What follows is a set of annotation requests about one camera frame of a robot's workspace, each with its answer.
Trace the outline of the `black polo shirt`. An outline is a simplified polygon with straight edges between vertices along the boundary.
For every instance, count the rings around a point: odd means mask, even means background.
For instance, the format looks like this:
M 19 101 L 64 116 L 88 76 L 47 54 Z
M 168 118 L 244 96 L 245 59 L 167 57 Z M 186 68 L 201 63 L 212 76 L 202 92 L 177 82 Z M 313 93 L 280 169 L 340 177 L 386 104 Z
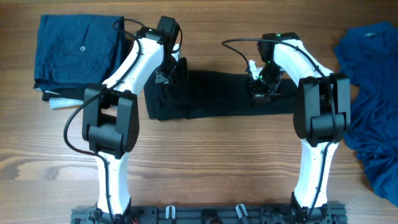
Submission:
M 297 86 L 289 79 L 280 82 L 280 95 L 270 102 L 252 100 L 248 75 L 190 70 L 176 85 L 155 82 L 152 74 L 144 86 L 150 119 L 195 119 L 210 116 L 256 116 L 293 113 Z

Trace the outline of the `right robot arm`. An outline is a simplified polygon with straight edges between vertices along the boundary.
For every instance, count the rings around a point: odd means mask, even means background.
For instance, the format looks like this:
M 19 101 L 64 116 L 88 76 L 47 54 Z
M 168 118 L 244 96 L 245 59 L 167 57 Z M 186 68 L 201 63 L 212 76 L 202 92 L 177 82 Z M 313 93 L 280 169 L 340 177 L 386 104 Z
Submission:
M 351 122 L 348 77 L 319 64 L 294 32 L 264 34 L 256 41 L 266 65 L 260 70 L 248 62 L 254 78 L 265 80 L 285 71 L 298 88 L 293 124 L 302 157 L 290 218 L 296 223 L 324 221 L 331 160 Z

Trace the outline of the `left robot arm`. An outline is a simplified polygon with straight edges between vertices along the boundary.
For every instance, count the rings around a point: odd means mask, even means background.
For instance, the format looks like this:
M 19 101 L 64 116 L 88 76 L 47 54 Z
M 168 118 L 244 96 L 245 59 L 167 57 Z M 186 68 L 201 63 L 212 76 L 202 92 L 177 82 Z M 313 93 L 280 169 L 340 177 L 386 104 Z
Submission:
M 139 135 L 137 97 L 147 81 L 172 84 L 187 75 L 176 40 L 182 31 L 174 18 L 162 16 L 156 28 L 142 27 L 121 66 L 84 95 L 82 136 L 96 157 L 99 200 L 91 220 L 131 223 L 127 161 Z

